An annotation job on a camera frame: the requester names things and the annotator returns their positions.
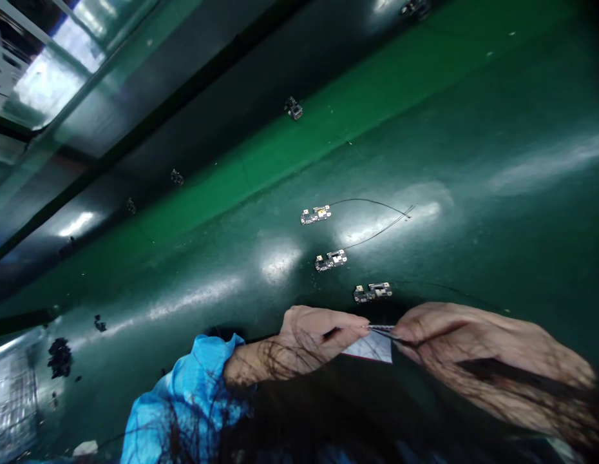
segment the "hand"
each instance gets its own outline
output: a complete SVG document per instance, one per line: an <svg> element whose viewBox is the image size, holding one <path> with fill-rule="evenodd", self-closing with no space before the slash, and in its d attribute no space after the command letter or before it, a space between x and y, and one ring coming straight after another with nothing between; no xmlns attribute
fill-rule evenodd
<svg viewBox="0 0 599 464"><path fill-rule="evenodd" d="M566 441L573 439L575 425L594 425L580 401L564 403L563 398L551 398L504 378L484 382L457 365L494 358L572 387L591 389L596 379L589 364L531 322L468 306L425 303L406 313L392 334L418 345L397 344L403 354L498 419Z"/></svg>
<svg viewBox="0 0 599 464"><path fill-rule="evenodd" d="M364 326L369 323L354 314L293 306L278 335L235 350L225 366L225 380L245 385L308 374L367 336L370 330Z"/></svg>

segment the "green workbench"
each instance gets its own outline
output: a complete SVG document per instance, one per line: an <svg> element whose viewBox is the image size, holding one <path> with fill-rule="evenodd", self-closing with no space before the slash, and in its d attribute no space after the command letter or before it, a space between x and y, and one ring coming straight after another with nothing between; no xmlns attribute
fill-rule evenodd
<svg viewBox="0 0 599 464"><path fill-rule="evenodd" d="M44 411L47 449L120 434L196 334L273 333L293 304L353 311L373 282L400 313L451 300L532 320L599 368L599 37L576 5L452 1L298 122L281 114L5 302L0 316L58 305L49 340L69 340L83 377L51 382L40 362L41 404L62 398ZM300 224L348 198L416 207L317 273L317 255L398 217L357 201Z"/></svg>

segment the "wrist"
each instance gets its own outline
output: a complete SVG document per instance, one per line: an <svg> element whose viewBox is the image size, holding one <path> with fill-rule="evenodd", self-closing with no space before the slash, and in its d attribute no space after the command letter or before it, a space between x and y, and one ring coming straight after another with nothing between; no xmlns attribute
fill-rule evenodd
<svg viewBox="0 0 599 464"><path fill-rule="evenodd" d="M235 349L224 366L224 382L228 387L249 387L264 380L271 380L265 360L268 346L275 337L242 345Z"/></svg>

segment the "black wire scraps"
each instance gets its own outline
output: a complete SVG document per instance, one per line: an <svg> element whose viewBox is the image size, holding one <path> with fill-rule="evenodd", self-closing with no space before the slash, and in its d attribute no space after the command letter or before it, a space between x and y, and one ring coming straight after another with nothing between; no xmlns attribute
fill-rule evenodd
<svg viewBox="0 0 599 464"><path fill-rule="evenodd" d="M379 232L377 232L372 237L367 238L366 240L362 240L359 243L356 243L356 244L353 244L353 245L349 245L348 247L343 247L343 249L353 248L353 247L356 247L358 245L364 244L364 243L368 242L369 240L372 240L376 236L384 233L390 227L396 225L403 218L409 218L409 219L411 219L411 216L409 215L409 213L411 213L411 211L413 211L415 209L415 207L416 207L416 205L411 205L406 211L401 211L401 210L396 209L396 208L394 208L394 207L392 207L390 205L386 205L385 203L381 203L381 202L378 202L378 201L375 201L375 200L368 200L367 198L348 198L347 200L340 200L340 201L337 201L335 203L330 203L330 206L333 206L333 205L336 205L336 204L340 204L340 203L345 203L345 202L348 202L348 201L365 201L365 202L369 202L369 203L374 203L374 204L378 204L378 205L381 205L381 206L385 206L386 208L390 208L390 209L396 211L397 213L400 213L400 216L398 218L396 218L389 226L387 226L384 229L380 230Z"/></svg>

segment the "blue sleeve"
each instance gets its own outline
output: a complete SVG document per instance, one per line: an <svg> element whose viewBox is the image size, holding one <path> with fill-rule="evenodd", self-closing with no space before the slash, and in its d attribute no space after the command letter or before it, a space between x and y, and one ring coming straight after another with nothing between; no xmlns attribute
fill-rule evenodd
<svg viewBox="0 0 599 464"><path fill-rule="evenodd" d="M222 428L232 427L247 412L247 404L231 397L223 378L224 363L243 344L236 334L230 342L197 336L190 354L134 402L121 463L165 462L176 453L177 461L212 460Z"/></svg>

